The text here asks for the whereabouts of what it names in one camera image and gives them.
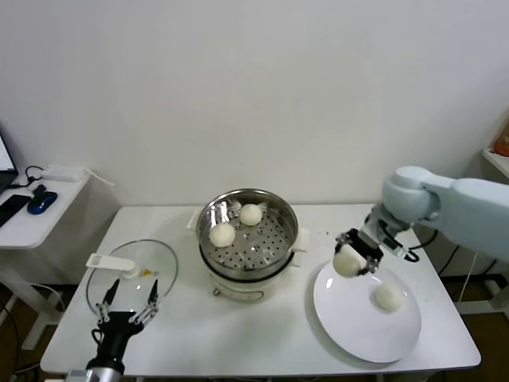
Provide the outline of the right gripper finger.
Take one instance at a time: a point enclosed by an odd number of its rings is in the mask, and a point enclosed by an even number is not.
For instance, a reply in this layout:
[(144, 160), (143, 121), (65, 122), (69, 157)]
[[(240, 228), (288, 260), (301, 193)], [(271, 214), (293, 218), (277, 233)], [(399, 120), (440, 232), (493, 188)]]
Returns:
[(368, 273), (374, 274), (380, 266), (381, 258), (375, 258), (368, 256), (367, 258), (362, 257), (359, 263), (359, 270), (357, 271), (357, 276), (366, 275)]
[(351, 228), (346, 232), (340, 233), (336, 237), (336, 246), (334, 249), (334, 254), (338, 254), (340, 250), (345, 246), (350, 246), (354, 250), (356, 249), (356, 241), (358, 239), (358, 230), (356, 228)]

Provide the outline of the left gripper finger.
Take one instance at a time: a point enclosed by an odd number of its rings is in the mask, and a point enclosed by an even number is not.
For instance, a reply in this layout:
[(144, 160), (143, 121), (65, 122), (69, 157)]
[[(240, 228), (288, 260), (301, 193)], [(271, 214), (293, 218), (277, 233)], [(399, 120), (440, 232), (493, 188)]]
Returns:
[(136, 325), (148, 325), (158, 312), (158, 299), (158, 279), (155, 279), (146, 306), (134, 316), (133, 323)]
[(99, 322), (109, 322), (110, 321), (110, 308), (111, 304), (115, 299), (115, 295), (117, 292), (117, 289), (120, 284), (120, 279), (116, 279), (112, 286), (106, 291), (103, 300), (101, 303), (96, 303), (95, 306), (97, 308), (97, 313), (99, 317)]

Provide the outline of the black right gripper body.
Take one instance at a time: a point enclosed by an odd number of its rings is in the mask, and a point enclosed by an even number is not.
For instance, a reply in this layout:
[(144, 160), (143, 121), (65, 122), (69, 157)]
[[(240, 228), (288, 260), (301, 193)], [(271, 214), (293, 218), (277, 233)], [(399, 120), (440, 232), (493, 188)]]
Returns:
[(383, 258), (383, 252), (379, 245), (363, 231), (357, 229), (349, 230), (348, 242), (352, 248), (370, 263), (379, 263)]

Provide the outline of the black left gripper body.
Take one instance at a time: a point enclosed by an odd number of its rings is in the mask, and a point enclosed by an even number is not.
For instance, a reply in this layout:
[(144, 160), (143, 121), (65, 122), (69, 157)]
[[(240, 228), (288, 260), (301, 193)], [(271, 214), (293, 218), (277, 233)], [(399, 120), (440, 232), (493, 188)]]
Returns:
[(142, 332), (131, 318), (134, 312), (112, 312), (109, 322), (101, 322), (91, 331), (97, 344), (96, 355), (87, 366), (123, 366), (123, 356), (131, 337)]

